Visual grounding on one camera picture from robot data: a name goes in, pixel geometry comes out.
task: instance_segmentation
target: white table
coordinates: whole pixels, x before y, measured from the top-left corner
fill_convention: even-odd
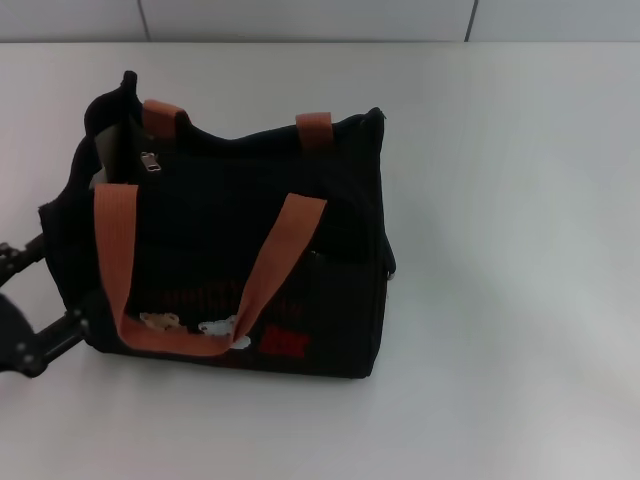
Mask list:
[[[125,69],[220,136],[383,109],[382,349],[341,381],[78,346],[0,375],[2,478],[639,477],[640,45],[3,45],[2,240]],[[44,264],[3,291],[63,312]]]

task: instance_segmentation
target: metal zipper pull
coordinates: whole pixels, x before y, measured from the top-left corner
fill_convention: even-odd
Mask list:
[[[158,162],[156,161],[156,158],[157,156],[155,153],[142,152],[140,154],[140,160],[142,161],[144,168],[147,169],[147,172],[155,173],[162,170],[162,167],[158,164]]]

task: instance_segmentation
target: red logo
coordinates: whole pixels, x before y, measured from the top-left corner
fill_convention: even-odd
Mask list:
[[[304,350],[311,338],[305,333],[288,332],[276,325],[267,325],[260,342],[260,353],[304,358]]]

